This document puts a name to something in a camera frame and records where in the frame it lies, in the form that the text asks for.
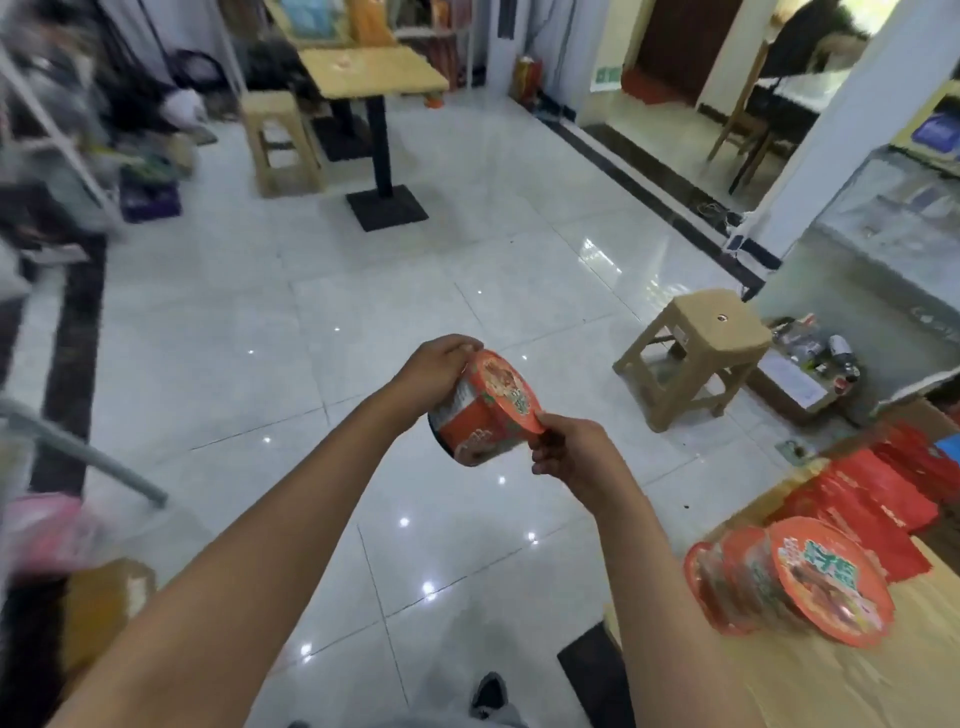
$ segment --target beige stool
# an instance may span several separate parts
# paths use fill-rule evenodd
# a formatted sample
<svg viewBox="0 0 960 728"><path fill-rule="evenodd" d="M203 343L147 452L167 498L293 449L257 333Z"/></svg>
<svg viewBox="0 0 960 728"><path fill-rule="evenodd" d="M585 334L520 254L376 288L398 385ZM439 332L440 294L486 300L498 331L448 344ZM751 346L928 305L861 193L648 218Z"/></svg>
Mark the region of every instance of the beige stool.
<svg viewBox="0 0 960 728"><path fill-rule="evenodd" d="M667 328L669 336L658 336ZM676 341L685 351L679 371L660 387L641 354L651 344ZM726 288L677 296L667 304L619 361L618 374L629 367L650 398L647 424L663 432L682 413L709 407L720 417L757 362L770 348L770 329L753 310ZM726 386L722 394L696 399L709 379L718 375Z"/></svg>
<svg viewBox="0 0 960 728"><path fill-rule="evenodd" d="M294 170L305 178L309 188L320 192L324 188L324 178L317 161L317 142L313 132L305 126L297 108L297 100L289 91L253 91L244 94L240 100L240 112L243 126L247 132L247 144L253 154L253 166L256 172L256 186L263 197L276 197L280 194L277 183L277 169L270 166L267 153L270 142L263 135L263 126L272 121L290 135L294 151L300 163ZM291 168L282 168L285 172Z"/></svg>

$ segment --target door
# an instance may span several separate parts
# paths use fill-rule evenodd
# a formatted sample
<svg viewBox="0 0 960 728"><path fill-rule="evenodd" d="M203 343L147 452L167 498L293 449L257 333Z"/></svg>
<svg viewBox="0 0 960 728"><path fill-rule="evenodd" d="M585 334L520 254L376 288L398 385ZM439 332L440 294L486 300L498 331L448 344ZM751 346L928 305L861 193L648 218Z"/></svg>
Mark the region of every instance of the door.
<svg viewBox="0 0 960 728"><path fill-rule="evenodd" d="M636 67L696 102L741 2L657 0Z"/></svg>

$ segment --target red bag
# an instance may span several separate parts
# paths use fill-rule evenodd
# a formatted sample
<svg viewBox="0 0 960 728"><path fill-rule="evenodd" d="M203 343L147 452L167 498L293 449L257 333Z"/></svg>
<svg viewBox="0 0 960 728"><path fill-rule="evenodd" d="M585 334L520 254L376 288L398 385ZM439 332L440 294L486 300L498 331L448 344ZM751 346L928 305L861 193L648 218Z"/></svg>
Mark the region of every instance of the red bag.
<svg viewBox="0 0 960 728"><path fill-rule="evenodd" d="M891 427L871 450L883 462L938 503L960 497L960 463L957 463L910 425Z"/></svg>
<svg viewBox="0 0 960 728"><path fill-rule="evenodd" d="M937 518L937 504L922 496L917 486L868 449L835 460L828 468L853 487L866 490L907 533L913 533Z"/></svg>
<svg viewBox="0 0 960 728"><path fill-rule="evenodd" d="M807 516L840 529L859 544L893 584L930 570L930 562L880 505L829 469L791 493L770 521Z"/></svg>

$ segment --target person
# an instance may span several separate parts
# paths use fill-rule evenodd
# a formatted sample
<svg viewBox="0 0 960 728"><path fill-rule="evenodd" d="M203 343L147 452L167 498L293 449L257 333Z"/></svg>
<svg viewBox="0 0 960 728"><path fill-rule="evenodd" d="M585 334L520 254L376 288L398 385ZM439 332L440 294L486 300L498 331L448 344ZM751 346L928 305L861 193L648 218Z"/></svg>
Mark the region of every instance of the person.
<svg viewBox="0 0 960 728"><path fill-rule="evenodd" d="M394 440L453 390L481 347L458 334L422 344L150 600L50 728L243 726L373 471ZM547 431L532 446L533 473L560 480L595 519L636 724L761 728L653 508L603 427L540 419ZM507 703L502 681L489 675L469 712L522 725L516 711L502 710ZM401 716L397 724L427 723Z"/></svg>
<svg viewBox="0 0 960 728"><path fill-rule="evenodd" d="M810 0L783 24L760 69L760 78L806 73L818 50L841 56L853 65L868 39L840 0Z"/></svg>

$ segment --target pink plastic bag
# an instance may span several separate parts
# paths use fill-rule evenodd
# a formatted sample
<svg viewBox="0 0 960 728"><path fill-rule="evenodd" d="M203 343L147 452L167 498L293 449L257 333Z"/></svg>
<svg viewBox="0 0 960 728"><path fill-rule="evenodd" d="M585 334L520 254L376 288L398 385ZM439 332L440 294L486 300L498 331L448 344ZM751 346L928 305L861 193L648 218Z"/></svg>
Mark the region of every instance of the pink plastic bag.
<svg viewBox="0 0 960 728"><path fill-rule="evenodd" d="M91 564L100 524L84 502L61 493L17 498L7 506L13 572L63 574Z"/></svg>

